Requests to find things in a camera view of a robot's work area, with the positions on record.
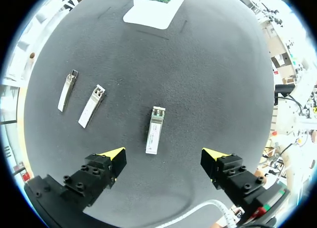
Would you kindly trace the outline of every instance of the cable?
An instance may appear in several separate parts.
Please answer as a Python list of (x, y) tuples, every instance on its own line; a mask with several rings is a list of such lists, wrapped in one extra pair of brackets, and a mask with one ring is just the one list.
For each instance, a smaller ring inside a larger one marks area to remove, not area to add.
[(246, 227), (273, 228), (273, 227), (263, 225), (263, 224), (245, 224), (245, 225), (239, 226), (239, 228), (246, 228)]
[(286, 97), (275, 97), (275, 98), (287, 99), (287, 100), (291, 100), (291, 101), (295, 102), (299, 106), (299, 109), (301, 110), (301, 114), (303, 114), (302, 105), (297, 100), (295, 100), (291, 95), (288, 95), (288, 96), (290, 96), (291, 98), (286, 98)]
[(293, 145), (293, 143), (290, 143), (281, 153), (279, 156), (281, 156), (288, 148), (290, 148)]
[(194, 212), (198, 211), (199, 209), (201, 209), (202, 207), (205, 207), (207, 205), (215, 205), (217, 208), (220, 209), (220, 211), (223, 213), (224, 215), (224, 218), (226, 219), (227, 221), (227, 226), (228, 228), (235, 228), (237, 227), (236, 226), (236, 223), (232, 217), (232, 214), (230, 213), (229, 209), (220, 201), (218, 200), (208, 200), (206, 202), (203, 202), (199, 205), (197, 205), (196, 207), (194, 207), (192, 210), (186, 212), (184, 215), (170, 221), (170, 222), (167, 222), (167, 223), (164, 223), (158, 227), (155, 227), (155, 228), (164, 228), (164, 227), (168, 227), (172, 224), (175, 224), (183, 219), (185, 219), (186, 217), (190, 216), (191, 214), (193, 214)]

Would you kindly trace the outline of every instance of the transceiver label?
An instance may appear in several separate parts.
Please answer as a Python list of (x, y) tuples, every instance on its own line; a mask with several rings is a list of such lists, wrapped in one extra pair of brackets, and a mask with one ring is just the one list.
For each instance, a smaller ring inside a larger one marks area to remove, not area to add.
[(88, 100), (83, 113), (80, 116), (80, 119), (78, 120), (79, 124), (85, 128), (89, 122), (89, 119), (91, 115), (93, 114), (93, 111), (96, 107), (96, 102), (94, 102), (91, 98)]
[(60, 98), (59, 98), (59, 102), (58, 102), (58, 109), (62, 112), (64, 109), (64, 105), (66, 103), (66, 96), (67, 96), (67, 91), (70, 87), (70, 83), (69, 82), (65, 82), (65, 85), (63, 87), (63, 90), (61, 92)]
[(151, 123), (150, 132), (148, 136), (146, 153), (157, 154), (159, 146), (159, 132), (162, 124)]

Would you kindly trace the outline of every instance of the desk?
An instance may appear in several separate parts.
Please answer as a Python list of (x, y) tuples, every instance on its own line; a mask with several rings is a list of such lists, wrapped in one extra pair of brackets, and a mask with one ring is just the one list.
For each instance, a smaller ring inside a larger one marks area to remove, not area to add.
[[(218, 199), (200, 166), (203, 147), (236, 153), (255, 171), (273, 111), (273, 72), (253, 13), (239, 0), (185, 0), (170, 27), (124, 23), (132, 0), (83, 0), (58, 25), (31, 75), (24, 115), (35, 175), (62, 183), (90, 153), (126, 147), (111, 190), (84, 212), (113, 225), (145, 227)], [(66, 75), (79, 72), (64, 113)], [(78, 119), (95, 86), (107, 96), (89, 126)], [(166, 108), (158, 154), (145, 154), (153, 106)], [(206, 207), (173, 227), (206, 228)]]

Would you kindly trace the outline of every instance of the optical transceiver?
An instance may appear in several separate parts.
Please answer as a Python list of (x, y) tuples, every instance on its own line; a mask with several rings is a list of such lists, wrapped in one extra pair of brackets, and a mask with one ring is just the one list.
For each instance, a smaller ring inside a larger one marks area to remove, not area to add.
[(104, 99), (106, 91), (100, 85), (94, 89), (93, 93), (91, 94), (84, 111), (82, 112), (78, 123), (83, 127), (86, 128), (88, 123), (90, 122), (93, 114), (95, 113), (96, 109), (98, 108), (101, 101)]
[(153, 107), (145, 153), (156, 155), (158, 153), (159, 137), (162, 130), (165, 108)]

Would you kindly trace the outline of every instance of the bolt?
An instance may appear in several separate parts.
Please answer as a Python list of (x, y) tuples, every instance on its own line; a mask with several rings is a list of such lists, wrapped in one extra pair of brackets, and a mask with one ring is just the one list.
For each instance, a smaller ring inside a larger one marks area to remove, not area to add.
[(236, 172), (235, 172), (234, 170), (229, 170), (229, 171), (228, 171), (228, 175), (229, 175), (229, 176), (234, 175), (235, 173), (236, 173)]
[(77, 188), (79, 191), (83, 191), (84, 188), (85, 188), (85, 186), (84, 186), (84, 184), (83, 184), (82, 182), (78, 182), (78, 183), (76, 184), (76, 188)]
[(45, 192), (49, 192), (50, 190), (51, 190), (50, 186), (45, 186), (45, 187), (44, 187), (44, 191), (45, 191)]
[(263, 183), (263, 181), (264, 181), (264, 177), (258, 177), (258, 179), (257, 179), (257, 183)]
[(65, 175), (64, 177), (64, 182), (70, 182), (70, 176), (68, 176), (68, 175)]
[(252, 186), (249, 183), (244, 184), (243, 189), (249, 190)]
[(244, 171), (246, 171), (247, 170), (247, 167), (245, 166), (245, 165), (243, 165), (243, 166), (241, 166), (240, 168), (239, 168), (239, 171), (240, 172), (244, 172)]
[(81, 166), (81, 170), (87, 171), (87, 170), (88, 170), (88, 167), (87, 167), (86, 165), (82, 165), (82, 166)]
[(94, 168), (94, 169), (93, 169), (93, 174), (94, 174), (94, 175), (98, 175), (98, 174), (100, 174), (99, 169)]

